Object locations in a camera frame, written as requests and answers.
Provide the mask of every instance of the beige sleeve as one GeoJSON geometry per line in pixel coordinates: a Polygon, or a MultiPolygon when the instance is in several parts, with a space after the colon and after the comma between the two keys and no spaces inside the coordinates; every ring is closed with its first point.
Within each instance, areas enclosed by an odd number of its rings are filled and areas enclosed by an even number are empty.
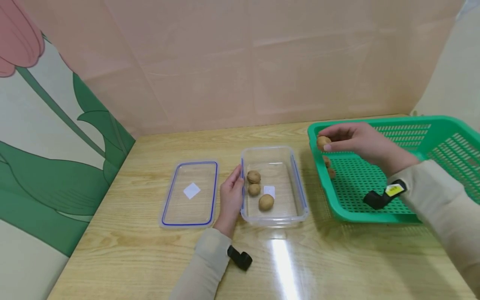
{"type": "Polygon", "coordinates": [[[225,273],[232,240],[220,231],[208,228],[195,246],[195,253],[173,288],[171,300],[212,300],[225,273]]]}
{"type": "Polygon", "coordinates": [[[409,167],[388,182],[401,179],[400,198],[430,227],[468,286],[480,299],[480,205],[460,182],[432,160],[409,167]]]}

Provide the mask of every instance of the blue lid rim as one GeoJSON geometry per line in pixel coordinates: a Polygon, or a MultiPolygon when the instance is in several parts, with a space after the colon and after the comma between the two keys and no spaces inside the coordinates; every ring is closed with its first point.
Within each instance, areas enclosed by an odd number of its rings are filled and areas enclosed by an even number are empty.
{"type": "Polygon", "coordinates": [[[212,222],[213,211],[214,211],[214,208],[215,208],[214,202],[215,202],[215,198],[216,198],[217,177],[218,177],[218,163],[216,161],[195,161],[195,162],[188,162],[188,163],[179,164],[177,166],[177,168],[175,169],[175,174],[173,175],[172,184],[170,185],[170,190],[168,191],[167,201],[165,201],[165,207],[163,209],[163,215],[162,215],[162,224],[165,225],[165,226],[190,226],[190,227],[194,227],[194,226],[208,225],[210,222],[212,222]],[[177,173],[178,173],[179,168],[181,166],[185,166],[185,165],[201,165],[201,164],[214,164],[215,165],[215,181],[214,181],[214,185],[213,185],[213,191],[214,192],[213,192],[213,196],[212,196],[212,208],[210,209],[210,218],[205,223],[193,223],[193,224],[165,223],[164,222],[165,214],[167,213],[168,203],[170,202],[170,196],[171,196],[172,190],[173,190],[173,184],[175,183],[175,179],[177,178],[177,173]]]}

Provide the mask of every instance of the wooden table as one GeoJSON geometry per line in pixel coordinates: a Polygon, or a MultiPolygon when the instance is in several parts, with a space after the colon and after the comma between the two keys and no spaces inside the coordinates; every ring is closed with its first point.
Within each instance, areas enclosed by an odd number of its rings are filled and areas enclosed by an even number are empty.
{"type": "Polygon", "coordinates": [[[49,299],[167,299],[202,233],[158,226],[175,166],[213,158],[223,182],[242,149],[272,145],[294,149],[310,215],[284,229],[239,220],[233,245],[248,252],[253,264],[245,273],[231,263],[216,299],[474,299],[424,226],[333,219],[309,150],[310,124],[140,138],[49,299]]]}

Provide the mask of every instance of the black wrist strap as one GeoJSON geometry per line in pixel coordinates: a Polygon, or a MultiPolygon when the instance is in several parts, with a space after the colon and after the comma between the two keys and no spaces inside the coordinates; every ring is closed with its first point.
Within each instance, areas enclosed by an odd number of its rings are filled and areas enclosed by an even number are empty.
{"type": "Polygon", "coordinates": [[[407,191],[407,185],[400,179],[387,185],[382,195],[375,191],[370,191],[364,198],[363,203],[371,208],[378,210],[387,206],[393,199],[407,191]]]}
{"type": "Polygon", "coordinates": [[[243,271],[247,271],[253,262],[253,259],[250,257],[250,255],[248,255],[247,252],[242,252],[240,254],[240,252],[238,252],[237,249],[231,245],[227,250],[227,255],[233,260],[237,267],[243,271]]]}

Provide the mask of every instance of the pink wall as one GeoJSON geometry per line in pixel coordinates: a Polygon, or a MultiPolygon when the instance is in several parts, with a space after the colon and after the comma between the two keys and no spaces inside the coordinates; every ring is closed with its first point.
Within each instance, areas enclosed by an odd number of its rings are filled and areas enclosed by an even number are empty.
{"type": "Polygon", "coordinates": [[[409,113],[463,0],[22,0],[134,135],[409,113]]]}

